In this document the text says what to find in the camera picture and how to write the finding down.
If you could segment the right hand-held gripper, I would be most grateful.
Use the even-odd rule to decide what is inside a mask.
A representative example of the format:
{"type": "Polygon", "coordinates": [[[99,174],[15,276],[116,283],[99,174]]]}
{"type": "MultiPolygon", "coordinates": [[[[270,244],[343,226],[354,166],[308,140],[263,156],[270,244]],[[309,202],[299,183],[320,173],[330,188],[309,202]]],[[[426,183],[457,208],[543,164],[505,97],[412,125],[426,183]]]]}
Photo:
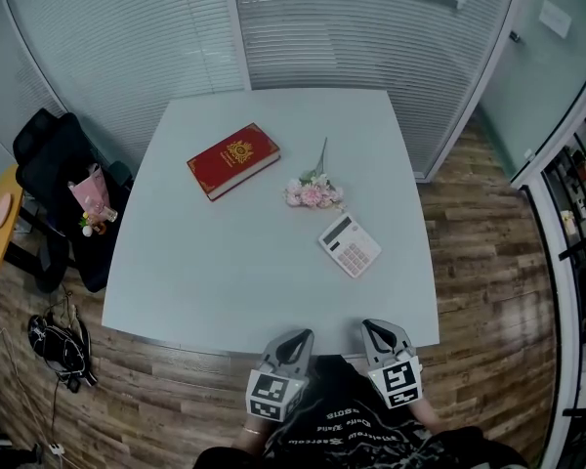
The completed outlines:
{"type": "Polygon", "coordinates": [[[422,399],[422,365],[405,330],[385,320],[366,319],[361,335],[369,365],[380,365],[367,376],[387,408],[409,405],[422,399]],[[387,359],[385,355],[394,356],[387,359]]]}

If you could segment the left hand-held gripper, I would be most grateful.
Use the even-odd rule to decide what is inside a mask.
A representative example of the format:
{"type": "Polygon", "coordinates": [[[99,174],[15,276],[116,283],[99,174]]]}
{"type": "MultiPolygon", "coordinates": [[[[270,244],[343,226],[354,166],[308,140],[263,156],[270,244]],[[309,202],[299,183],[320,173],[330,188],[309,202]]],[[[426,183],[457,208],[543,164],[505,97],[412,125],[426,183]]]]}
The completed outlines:
{"type": "Polygon", "coordinates": [[[314,346],[310,329],[291,330],[270,341],[250,371],[245,393],[247,413],[283,422],[300,403],[308,384],[314,346]]]}

